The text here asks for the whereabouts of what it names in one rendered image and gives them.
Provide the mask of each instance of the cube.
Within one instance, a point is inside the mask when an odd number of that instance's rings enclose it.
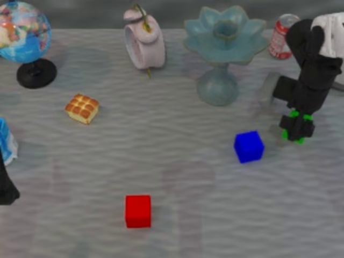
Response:
[[[125,223],[127,228],[151,227],[151,197],[149,195],[125,197]]]
[[[263,157],[265,146],[257,131],[237,134],[234,149],[240,163],[260,160]]]

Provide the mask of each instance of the gray wall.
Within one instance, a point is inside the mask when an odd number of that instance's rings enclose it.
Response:
[[[123,12],[132,0],[26,0],[43,11],[53,28],[122,28]],[[138,0],[163,28],[182,28],[185,19],[196,18],[202,6],[218,10],[239,4],[251,18],[272,27],[284,13],[301,18],[344,11],[344,0]]]

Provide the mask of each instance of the globe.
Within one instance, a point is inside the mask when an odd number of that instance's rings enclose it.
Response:
[[[8,1],[0,6],[0,55],[23,63],[17,71],[22,86],[41,88],[55,79],[55,65],[41,58],[48,51],[51,39],[48,19],[33,5]]]

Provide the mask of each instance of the bread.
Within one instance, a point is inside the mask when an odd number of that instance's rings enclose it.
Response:
[[[71,119],[89,125],[99,110],[99,103],[95,99],[77,94],[64,109]]]

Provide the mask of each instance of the gray tabletop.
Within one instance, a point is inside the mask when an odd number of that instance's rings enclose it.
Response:
[[[21,192],[0,207],[0,257],[342,258],[344,94],[332,91],[304,145],[280,139],[285,104],[262,111],[270,71],[296,77],[293,59],[259,54],[231,67],[238,100],[212,107],[195,79],[210,69],[166,30],[168,61],[149,80],[127,57],[121,30],[56,30],[47,57],[56,81],[30,91],[0,60],[0,112],[19,142],[8,172]],[[85,126],[64,106],[77,93],[101,110]],[[235,134],[258,130],[264,158],[242,165]],[[124,196],[150,194],[153,224],[128,230]]]

